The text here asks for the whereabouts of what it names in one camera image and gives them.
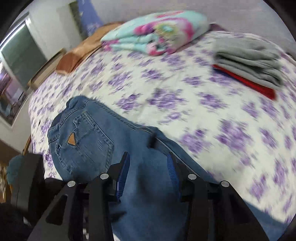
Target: red towel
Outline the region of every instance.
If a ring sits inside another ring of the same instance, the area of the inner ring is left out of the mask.
[[[274,89],[259,85],[257,83],[254,83],[250,80],[247,80],[239,75],[236,75],[224,68],[221,68],[220,66],[213,64],[213,68],[221,70],[222,72],[227,73],[228,75],[230,75],[231,77],[237,79],[238,81],[242,82],[243,84],[245,84],[246,86],[252,88],[253,90],[258,91],[259,93],[265,95],[266,97],[268,97],[271,100],[275,100],[276,99],[276,92]]]

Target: floral bedspread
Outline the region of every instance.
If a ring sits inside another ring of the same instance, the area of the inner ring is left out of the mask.
[[[45,177],[60,178],[49,151],[52,120],[74,96],[95,98],[123,117],[157,126],[218,181],[281,222],[296,212],[296,62],[284,53],[285,87],[271,101],[212,70],[210,32],[168,56],[96,52],[74,73],[50,75],[30,100],[33,150]]]

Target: folded blanket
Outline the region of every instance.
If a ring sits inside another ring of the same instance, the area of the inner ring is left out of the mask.
[[[209,29],[206,16],[194,11],[153,13],[135,18],[106,34],[106,50],[133,50],[149,55],[172,54]]]
[[[120,26],[123,22],[114,22],[106,24],[96,30],[96,32],[81,42],[76,48],[65,54],[59,61],[55,71],[58,74],[69,74],[80,64],[92,55],[101,46],[101,38],[112,29]]]
[[[214,64],[259,85],[279,89],[283,85],[280,53],[273,44],[253,39],[218,39]]]

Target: blue denim jeans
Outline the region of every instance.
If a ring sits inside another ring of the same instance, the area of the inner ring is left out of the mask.
[[[110,165],[130,154],[130,168],[121,203],[110,213],[126,212],[113,232],[121,241],[182,240],[188,204],[180,203],[173,190],[166,157],[173,152],[202,179],[216,182],[178,144],[155,127],[136,125],[95,100],[78,96],[48,131],[54,165],[64,181],[88,182]],[[266,233],[282,225],[249,205]]]

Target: leather patch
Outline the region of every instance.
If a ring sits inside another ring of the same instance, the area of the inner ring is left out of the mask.
[[[69,136],[68,143],[71,144],[71,145],[73,145],[73,146],[76,146],[74,133],[72,133],[72,134]]]

